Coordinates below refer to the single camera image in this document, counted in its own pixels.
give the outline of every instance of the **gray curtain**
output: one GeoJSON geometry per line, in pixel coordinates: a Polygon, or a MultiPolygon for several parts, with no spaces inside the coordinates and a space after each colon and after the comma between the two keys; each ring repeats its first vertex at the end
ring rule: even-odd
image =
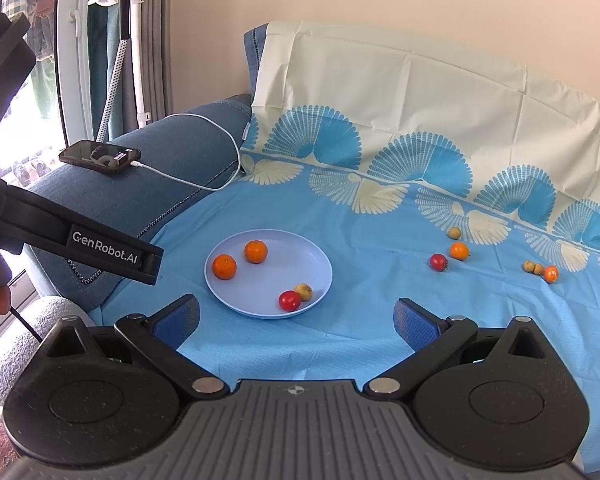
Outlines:
{"type": "MultiPolygon", "coordinates": [[[[140,5],[140,43],[142,59],[142,90],[144,110],[151,121],[160,120],[172,113],[171,61],[170,61],[170,0],[144,0],[140,5]]],[[[117,13],[117,6],[110,7],[117,13]]],[[[116,20],[109,20],[108,36],[118,38],[116,20]]],[[[109,52],[109,71],[115,61],[115,51],[109,52]]],[[[110,138],[115,139],[138,127],[136,96],[131,61],[131,47],[126,50],[122,78],[116,103],[112,111],[110,138]]]]}

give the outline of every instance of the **light purple plate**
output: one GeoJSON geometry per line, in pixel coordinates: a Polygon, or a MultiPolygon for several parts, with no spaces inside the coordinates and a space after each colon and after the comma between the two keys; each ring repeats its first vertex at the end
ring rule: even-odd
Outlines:
{"type": "Polygon", "coordinates": [[[329,290],[333,271],[327,255],[313,242],[299,235],[275,229],[256,229],[235,234],[214,247],[205,262],[205,280],[218,300],[245,316],[279,319],[302,314],[318,303],[329,290]],[[244,246],[261,240],[269,253],[261,264],[250,264],[244,258],[244,246]],[[230,280],[216,278],[211,266],[216,256],[228,254],[238,270],[230,280]],[[285,312],[278,297],[307,283],[314,296],[302,302],[294,312],[285,312]]]}

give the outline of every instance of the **smartphone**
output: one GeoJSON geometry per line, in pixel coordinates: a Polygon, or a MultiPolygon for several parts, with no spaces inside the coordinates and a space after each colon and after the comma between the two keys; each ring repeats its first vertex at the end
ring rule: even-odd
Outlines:
{"type": "Polygon", "coordinates": [[[79,140],[62,150],[58,158],[61,162],[87,170],[119,174],[129,168],[132,161],[140,160],[140,150],[95,140],[79,140]]]}

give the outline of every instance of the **gray fuzzy fabric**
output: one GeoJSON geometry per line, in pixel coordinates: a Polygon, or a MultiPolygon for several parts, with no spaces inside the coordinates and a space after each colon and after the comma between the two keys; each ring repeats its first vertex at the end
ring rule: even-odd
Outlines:
{"type": "MultiPolygon", "coordinates": [[[[57,296],[40,298],[21,314],[43,338],[62,316],[80,316],[85,325],[93,326],[93,321],[79,306],[57,296]]],[[[0,336],[0,406],[38,346],[36,339],[17,319],[0,336]]]]}

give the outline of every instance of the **black wire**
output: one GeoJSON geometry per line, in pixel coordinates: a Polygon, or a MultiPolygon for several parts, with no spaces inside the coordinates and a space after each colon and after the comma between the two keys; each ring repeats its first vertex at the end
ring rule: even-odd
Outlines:
{"type": "Polygon", "coordinates": [[[31,335],[33,337],[35,337],[39,343],[42,343],[42,338],[40,337],[38,332],[33,330],[33,327],[29,323],[26,322],[26,320],[18,313],[18,311],[16,309],[14,309],[13,307],[11,307],[9,310],[16,317],[16,319],[24,325],[24,328],[29,330],[29,332],[31,332],[31,335]]]}

